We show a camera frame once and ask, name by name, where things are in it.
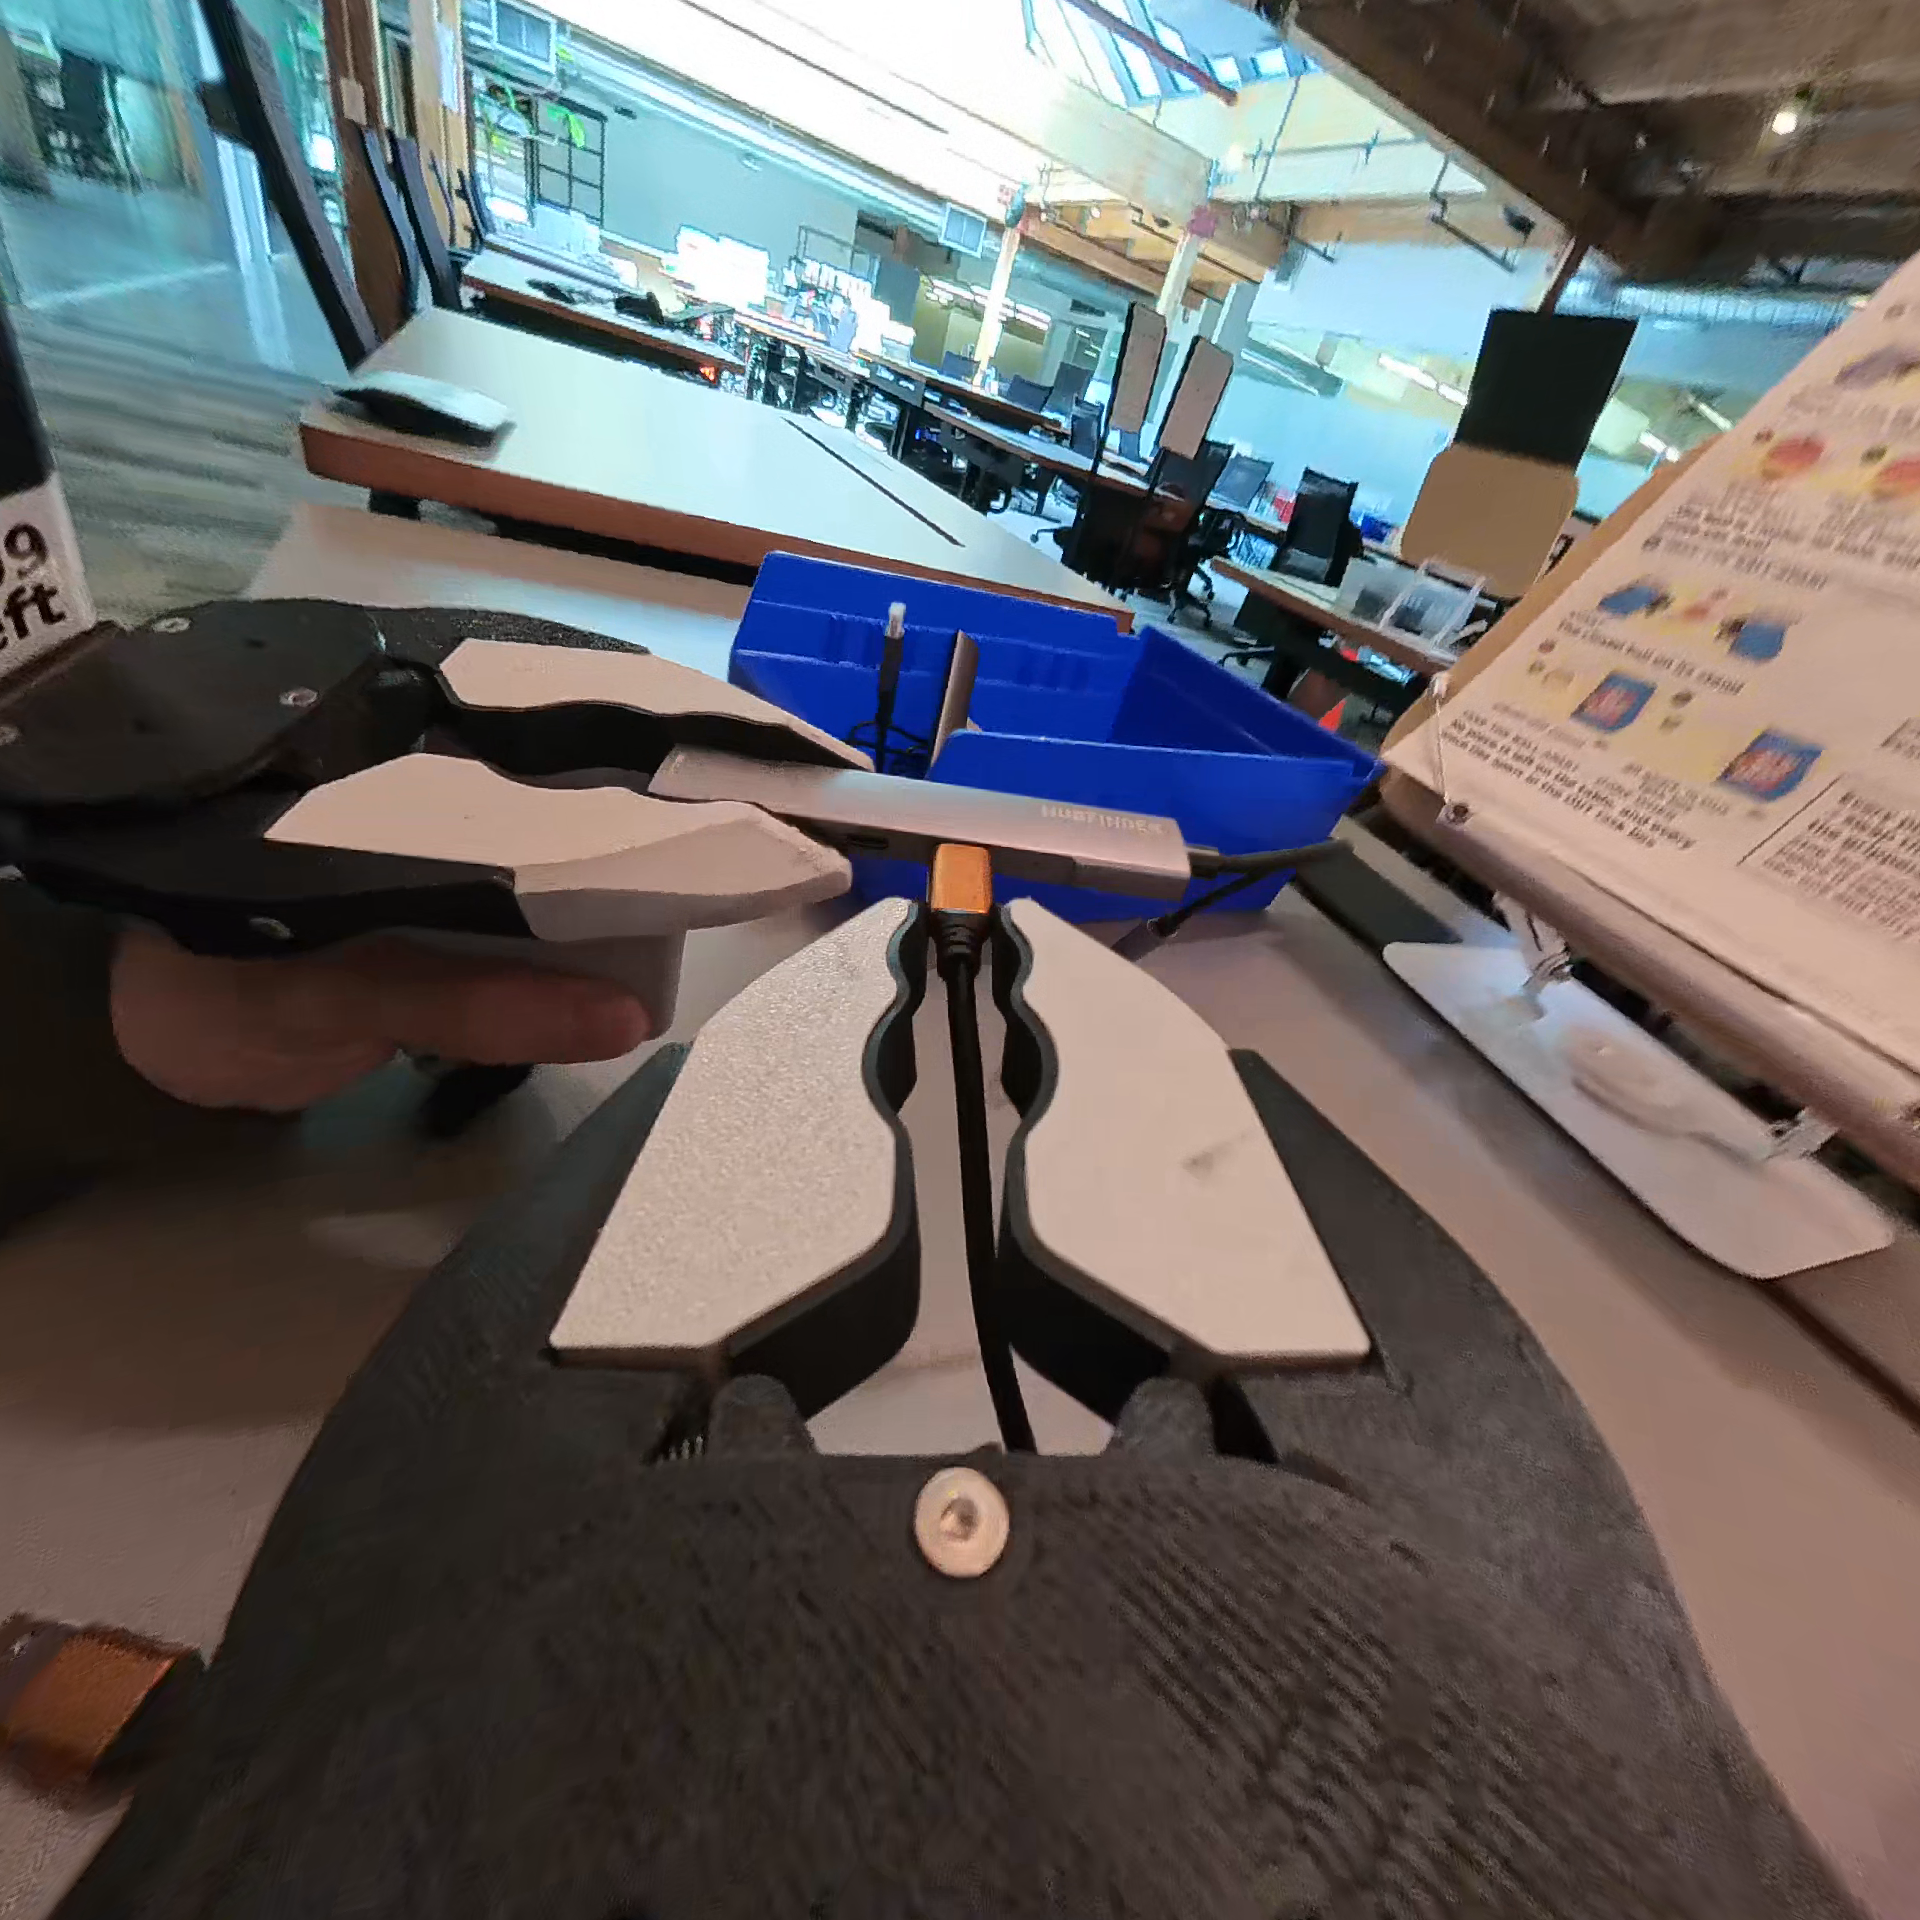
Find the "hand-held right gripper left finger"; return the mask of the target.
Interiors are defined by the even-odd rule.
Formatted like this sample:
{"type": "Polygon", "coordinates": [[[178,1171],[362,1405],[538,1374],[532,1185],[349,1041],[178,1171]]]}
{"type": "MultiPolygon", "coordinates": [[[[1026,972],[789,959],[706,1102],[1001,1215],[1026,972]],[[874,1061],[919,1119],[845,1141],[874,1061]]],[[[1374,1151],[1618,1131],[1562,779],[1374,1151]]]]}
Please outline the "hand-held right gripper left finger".
{"type": "Polygon", "coordinates": [[[904,1091],[922,911],[879,901],[745,984],[685,1048],[548,1334],[556,1359],[719,1379],[886,1266],[915,1215],[904,1091]]]}

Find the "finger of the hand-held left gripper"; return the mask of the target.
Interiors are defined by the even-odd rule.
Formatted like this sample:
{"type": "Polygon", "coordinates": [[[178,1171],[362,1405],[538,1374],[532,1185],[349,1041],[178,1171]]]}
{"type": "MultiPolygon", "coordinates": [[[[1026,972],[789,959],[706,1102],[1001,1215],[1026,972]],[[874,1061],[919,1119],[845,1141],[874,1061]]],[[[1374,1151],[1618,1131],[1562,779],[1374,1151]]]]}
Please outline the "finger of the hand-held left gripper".
{"type": "Polygon", "coordinates": [[[739,799],[538,785],[412,754],[316,785],[269,831],[349,859],[372,928],[298,964],[351,984],[351,1041],[646,1041],[642,991],[595,965],[842,898],[849,859],[739,799]]]}
{"type": "Polygon", "coordinates": [[[632,646],[464,638],[438,686],[446,731],[512,778],[652,778],[681,749],[871,771],[869,754],[798,714],[632,646]]]}

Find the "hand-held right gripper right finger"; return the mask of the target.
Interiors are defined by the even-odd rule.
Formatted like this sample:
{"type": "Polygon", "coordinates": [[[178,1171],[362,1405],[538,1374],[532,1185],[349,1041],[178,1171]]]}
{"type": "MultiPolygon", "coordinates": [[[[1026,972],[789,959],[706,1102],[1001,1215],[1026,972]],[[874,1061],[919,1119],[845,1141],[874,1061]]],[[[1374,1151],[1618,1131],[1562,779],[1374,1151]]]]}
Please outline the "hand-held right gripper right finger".
{"type": "Polygon", "coordinates": [[[1045,1379],[1238,1379],[1356,1365],[1371,1336],[1225,1041],[1035,901],[994,936],[1001,1281],[1045,1379]]]}

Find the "black hub cable grey connector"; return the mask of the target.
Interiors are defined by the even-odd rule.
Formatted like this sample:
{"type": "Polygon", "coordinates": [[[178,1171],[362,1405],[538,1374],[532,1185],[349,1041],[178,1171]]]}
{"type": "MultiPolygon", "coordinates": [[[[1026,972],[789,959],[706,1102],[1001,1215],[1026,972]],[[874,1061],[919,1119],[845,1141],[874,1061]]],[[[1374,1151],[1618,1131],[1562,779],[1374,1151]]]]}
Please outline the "black hub cable grey connector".
{"type": "Polygon", "coordinates": [[[1208,881],[1206,891],[1194,901],[1178,904],[1169,911],[1144,924],[1144,931],[1158,941],[1174,936],[1194,915],[1225,904],[1248,888],[1259,886],[1268,878],[1288,881],[1299,869],[1321,866],[1334,855],[1346,851],[1339,839],[1314,839],[1308,845],[1284,845],[1264,851],[1216,851],[1216,849],[1188,849],[1188,866],[1194,881],[1208,881]]]}

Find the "black usb-c cable orange plug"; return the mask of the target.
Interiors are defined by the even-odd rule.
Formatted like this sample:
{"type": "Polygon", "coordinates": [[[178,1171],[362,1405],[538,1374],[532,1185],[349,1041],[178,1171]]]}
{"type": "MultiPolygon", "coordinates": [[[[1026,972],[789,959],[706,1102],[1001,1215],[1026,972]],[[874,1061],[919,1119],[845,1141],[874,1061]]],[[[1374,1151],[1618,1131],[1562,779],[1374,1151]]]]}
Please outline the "black usb-c cable orange plug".
{"type": "MultiPolygon", "coordinates": [[[[946,989],[948,1056],[964,1151],[964,1222],[981,1358],[1002,1438],[1035,1446],[1018,1409],[1011,1352],[988,1332],[992,1171],[985,1161],[985,1069],[981,1062],[978,974],[994,911],[994,869],[981,845],[939,845],[932,856],[926,924],[946,989]]],[[[204,1654],[111,1624],[34,1614],[4,1621],[4,1762],[51,1794],[105,1782],[165,1735],[165,1719],[204,1674],[204,1654]]]]}

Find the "grey metal usb hub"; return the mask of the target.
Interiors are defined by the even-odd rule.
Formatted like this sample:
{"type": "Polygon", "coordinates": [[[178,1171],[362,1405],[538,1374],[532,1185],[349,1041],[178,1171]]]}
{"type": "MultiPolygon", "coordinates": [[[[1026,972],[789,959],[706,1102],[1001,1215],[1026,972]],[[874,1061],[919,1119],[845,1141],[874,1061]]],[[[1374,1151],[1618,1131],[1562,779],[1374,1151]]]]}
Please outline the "grey metal usb hub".
{"type": "Polygon", "coordinates": [[[678,749],[646,791],[675,804],[748,804],[865,859],[926,866],[939,845],[975,845],[998,878],[1141,901],[1178,901],[1194,881],[1174,821],[994,789],[678,749]]]}

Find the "blue plastic bin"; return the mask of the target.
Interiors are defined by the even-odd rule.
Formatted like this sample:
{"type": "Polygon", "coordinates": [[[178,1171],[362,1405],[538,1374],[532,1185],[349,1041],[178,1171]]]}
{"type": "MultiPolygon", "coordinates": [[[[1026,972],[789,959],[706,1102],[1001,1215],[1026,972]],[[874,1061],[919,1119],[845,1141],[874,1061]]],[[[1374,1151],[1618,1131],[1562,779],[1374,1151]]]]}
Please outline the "blue plastic bin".
{"type": "Polygon", "coordinates": [[[896,599],[899,729],[928,735],[955,632],[981,648],[971,725],[946,742],[938,782],[1166,818],[1188,845],[1264,851],[1326,839],[1381,775],[1365,749],[1158,628],[795,555],[761,562],[729,681],[845,739],[874,714],[896,599]]]}

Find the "person's left forearm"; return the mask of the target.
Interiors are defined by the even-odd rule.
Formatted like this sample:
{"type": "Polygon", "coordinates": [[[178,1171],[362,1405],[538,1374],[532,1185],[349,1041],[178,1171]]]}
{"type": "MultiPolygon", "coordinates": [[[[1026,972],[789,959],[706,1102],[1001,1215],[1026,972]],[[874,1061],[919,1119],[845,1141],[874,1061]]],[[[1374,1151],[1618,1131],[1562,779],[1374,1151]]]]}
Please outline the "person's left forearm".
{"type": "Polygon", "coordinates": [[[159,1151],[175,1106],[122,1056],[116,931],[4,884],[4,1222],[159,1151]]]}

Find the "person's left hand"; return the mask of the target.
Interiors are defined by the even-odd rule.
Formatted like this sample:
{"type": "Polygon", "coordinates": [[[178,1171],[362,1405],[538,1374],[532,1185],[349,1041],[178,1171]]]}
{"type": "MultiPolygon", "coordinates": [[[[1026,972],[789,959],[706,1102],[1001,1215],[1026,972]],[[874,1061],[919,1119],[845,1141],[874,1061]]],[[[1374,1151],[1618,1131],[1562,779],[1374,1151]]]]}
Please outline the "person's left hand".
{"type": "Polygon", "coordinates": [[[654,1034],[612,979],[409,941],[312,956],[199,956],[122,931],[109,969],[115,1042],[159,1095],[199,1111],[298,1114],[396,1056],[534,1069],[625,1056],[654,1034]]]}

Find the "white table wooden edge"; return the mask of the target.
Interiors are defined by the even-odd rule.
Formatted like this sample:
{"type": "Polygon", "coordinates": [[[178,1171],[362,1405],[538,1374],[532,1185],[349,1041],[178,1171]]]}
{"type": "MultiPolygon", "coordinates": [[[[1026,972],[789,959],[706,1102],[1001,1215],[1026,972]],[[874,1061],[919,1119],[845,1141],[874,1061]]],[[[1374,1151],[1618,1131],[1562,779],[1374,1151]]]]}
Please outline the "white table wooden edge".
{"type": "Polygon", "coordinates": [[[509,429],[454,446],[316,401],[301,416],[315,476],[732,569],[802,555],[1135,626],[1066,562],[839,426],[441,309],[369,365],[478,391],[509,429]]]}

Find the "grey flat metal adapter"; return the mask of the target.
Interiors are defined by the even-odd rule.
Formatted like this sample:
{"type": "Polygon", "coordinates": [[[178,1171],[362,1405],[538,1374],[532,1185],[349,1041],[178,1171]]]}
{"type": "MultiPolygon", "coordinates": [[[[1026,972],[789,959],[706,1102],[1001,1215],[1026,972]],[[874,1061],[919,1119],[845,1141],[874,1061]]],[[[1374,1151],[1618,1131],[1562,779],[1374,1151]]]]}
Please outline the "grey flat metal adapter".
{"type": "Polygon", "coordinates": [[[932,729],[926,735],[926,778],[928,779],[934,778],[934,768],[939,766],[946,742],[955,735],[959,735],[971,725],[971,696],[975,696],[978,665],[981,665],[978,641],[969,632],[958,628],[955,638],[951,638],[948,661],[946,661],[939,702],[938,702],[932,729]]]}

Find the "board on black pole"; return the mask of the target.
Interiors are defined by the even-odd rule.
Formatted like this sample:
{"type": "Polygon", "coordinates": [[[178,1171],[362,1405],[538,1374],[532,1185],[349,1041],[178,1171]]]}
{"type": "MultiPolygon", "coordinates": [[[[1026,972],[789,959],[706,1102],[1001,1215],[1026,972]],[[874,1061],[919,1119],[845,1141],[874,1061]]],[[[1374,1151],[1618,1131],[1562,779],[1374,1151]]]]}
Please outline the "board on black pole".
{"type": "Polygon", "coordinates": [[[1181,461],[1198,461],[1202,452],[1219,396],[1235,376],[1235,354],[1208,336],[1191,336],[1181,376],[1166,404],[1158,432],[1158,452],[1181,461]]]}
{"type": "Polygon", "coordinates": [[[1141,434],[1158,388],[1166,354],[1166,316],[1151,304],[1132,304],[1119,332],[1118,364],[1105,404],[1104,452],[1122,464],[1141,464],[1141,434]]]}

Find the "black office chair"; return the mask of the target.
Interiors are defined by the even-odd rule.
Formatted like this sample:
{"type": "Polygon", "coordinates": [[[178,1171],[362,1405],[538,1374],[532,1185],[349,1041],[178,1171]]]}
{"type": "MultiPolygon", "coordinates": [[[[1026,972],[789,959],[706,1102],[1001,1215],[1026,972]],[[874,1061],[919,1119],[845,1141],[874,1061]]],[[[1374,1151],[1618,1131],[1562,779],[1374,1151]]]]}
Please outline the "black office chair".
{"type": "Polygon", "coordinates": [[[1356,482],[1305,466],[1271,569],[1321,588],[1339,588],[1364,551],[1355,521],[1356,482]]]}

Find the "printed instruction sheet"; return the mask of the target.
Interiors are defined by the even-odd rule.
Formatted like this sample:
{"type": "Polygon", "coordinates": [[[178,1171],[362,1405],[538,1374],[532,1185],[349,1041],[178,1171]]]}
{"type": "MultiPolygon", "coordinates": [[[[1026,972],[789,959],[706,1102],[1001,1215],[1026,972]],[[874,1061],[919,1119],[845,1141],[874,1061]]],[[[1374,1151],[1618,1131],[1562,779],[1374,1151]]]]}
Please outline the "printed instruction sheet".
{"type": "Polygon", "coordinates": [[[1386,764],[1916,1066],[1916,262],[1386,764]]]}

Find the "black wooden document stand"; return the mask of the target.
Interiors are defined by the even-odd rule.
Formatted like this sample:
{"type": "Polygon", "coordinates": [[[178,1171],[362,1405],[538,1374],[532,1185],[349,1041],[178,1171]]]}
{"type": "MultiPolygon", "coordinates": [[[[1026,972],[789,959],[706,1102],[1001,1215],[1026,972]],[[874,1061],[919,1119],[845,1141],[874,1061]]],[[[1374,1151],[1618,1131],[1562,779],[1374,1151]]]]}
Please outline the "black wooden document stand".
{"type": "Polygon", "coordinates": [[[1578,464],[1634,334],[1624,316],[1491,311],[1455,434],[1404,522],[1399,562],[1522,596],[1578,512],[1578,464]]]}

